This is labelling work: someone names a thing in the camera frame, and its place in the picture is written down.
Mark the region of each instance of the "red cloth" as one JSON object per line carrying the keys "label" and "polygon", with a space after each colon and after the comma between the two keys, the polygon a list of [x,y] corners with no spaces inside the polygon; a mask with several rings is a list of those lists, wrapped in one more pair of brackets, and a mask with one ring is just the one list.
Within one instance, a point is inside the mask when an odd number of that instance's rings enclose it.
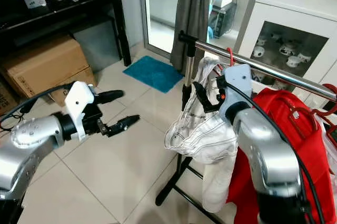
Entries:
{"label": "red cloth", "polygon": [[[315,131],[314,124],[309,117],[300,112],[300,116],[295,121],[296,125],[301,129],[301,132],[305,135],[305,140],[302,140],[288,117],[291,114],[291,110],[286,105],[286,102],[296,108],[302,107],[307,111],[309,111],[309,109],[301,100],[288,91],[264,89],[254,100],[268,116],[276,122],[297,151],[314,182],[323,209],[325,222],[327,224],[335,223],[336,215],[329,164],[322,142],[321,128],[318,123],[315,122],[318,127],[317,131]],[[313,218],[316,223],[319,223],[316,205],[308,181],[304,174],[303,177]],[[234,220],[235,224],[257,223],[259,208],[257,205],[256,192],[251,179],[248,159],[240,149],[236,156],[227,202],[234,202],[237,206]]]}

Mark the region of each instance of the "black table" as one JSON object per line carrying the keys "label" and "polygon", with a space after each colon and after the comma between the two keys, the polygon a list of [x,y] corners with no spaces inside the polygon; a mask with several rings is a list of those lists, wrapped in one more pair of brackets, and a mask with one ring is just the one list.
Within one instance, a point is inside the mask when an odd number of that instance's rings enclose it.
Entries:
{"label": "black table", "polygon": [[[114,17],[104,13],[105,6],[113,6]],[[8,17],[0,17],[0,44],[6,47],[3,51],[14,51],[18,48],[13,41],[18,36],[29,34],[39,28],[47,29],[57,22],[65,22],[62,28],[83,21],[90,21],[96,15],[105,15],[113,25],[118,53],[124,65],[131,64],[130,49],[125,33],[125,20],[122,0],[47,0],[47,6],[33,10],[13,11]]]}

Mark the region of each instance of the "white teacup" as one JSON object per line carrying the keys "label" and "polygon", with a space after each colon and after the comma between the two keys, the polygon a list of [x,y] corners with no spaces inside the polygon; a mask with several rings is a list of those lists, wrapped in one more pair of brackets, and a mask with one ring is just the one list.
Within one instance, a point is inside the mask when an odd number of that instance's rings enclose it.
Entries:
{"label": "white teacup", "polygon": [[299,53],[298,58],[300,58],[301,62],[309,62],[311,60],[311,56],[305,56],[304,54]]}
{"label": "white teacup", "polygon": [[256,41],[256,45],[257,46],[264,46],[266,42],[267,42],[266,36],[260,35],[259,38]]}
{"label": "white teacup", "polygon": [[288,84],[283,83],[281,81],[276,80],[275,83],[273,84],[272,88],[276,90],[285,90],[287,88]]}
{"label": "white teacup", "polygon": [[278,41],[281,38],[281,34],[280,33],[271,33],[270,37],[275,40]]}
{"label": "white teacup", "polygon": [[296,54],[296,46],[293,43],[285,43],[280,47],[279,52],[286,56],[293,56]]}
{"label": "white teacup", "polygon": [[256,46],[253,50],[254,57],[262,57],[264,55],[265,49],[261,46]]}
{"label": "white teacup", "polygon": [[288,60],[286,60],[286,64],[289,67],[297,67],[301,62],[301,59],[297,56],[289,56]]}
{"label": "white teacup", "polygon": [[261,83],[262,80],[264,79],[264,77],[265,77],[265,74],[260,73],[260,72],[252,71],[252,80],[254,80],[254,81],[257,81],[257,82]]}

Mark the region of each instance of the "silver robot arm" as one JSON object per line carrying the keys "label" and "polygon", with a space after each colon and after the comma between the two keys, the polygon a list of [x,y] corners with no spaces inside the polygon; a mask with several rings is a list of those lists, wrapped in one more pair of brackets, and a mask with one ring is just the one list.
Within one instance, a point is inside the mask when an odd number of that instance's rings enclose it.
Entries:
{"label": "silver robot arm", "polygon": [[0,139],[0,222],[17,223],[22,200],[40,162],[71,139],[101,133],[108,137],[127,130],[139,120],[128,116],[113,126],[104,124],[98,104],[122,97],[123,91],[96,94],[84,82],[75,82],[66,99],[68,114],[61,112],[18,124],[9,137]]}
{"label": "silver robot arm", "polygon": [[0,145],[0,200],[20,199],[40,162],[64,145],[63,130],[55,116],[17,125]]}
{"label": "silver robot arm", "polygon": [[[251,108],[242,94],[252,93],[249,65],[229,67],[216,78],[225,100],[212,105],[206,90],[194,82],[196,95],[205,112],[219,110],[222,120],[233,125],[240,149],[248,158],[251,177],[257,192],[260,223],[306,223],[300,167],[291,146],[257,109]],[[243,93],[234,91],[229,85]]]}

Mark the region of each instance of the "gray curtain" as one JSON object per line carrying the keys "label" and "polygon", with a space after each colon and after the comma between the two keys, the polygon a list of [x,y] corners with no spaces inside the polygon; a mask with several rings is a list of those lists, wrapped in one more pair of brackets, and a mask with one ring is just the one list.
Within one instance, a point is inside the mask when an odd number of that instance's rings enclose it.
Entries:
{"label": "gray curtain", "polygon": [[[170,61],[182,74],[185,74],[186,69],[187,45],[178,40],[179,33],[183,30],[186,34],[206,42],[209,5],[210,0],[178,0]],[[196,74],[197,65],[203,56],[204,52],[197,50],[194,59],[193,76]]]}

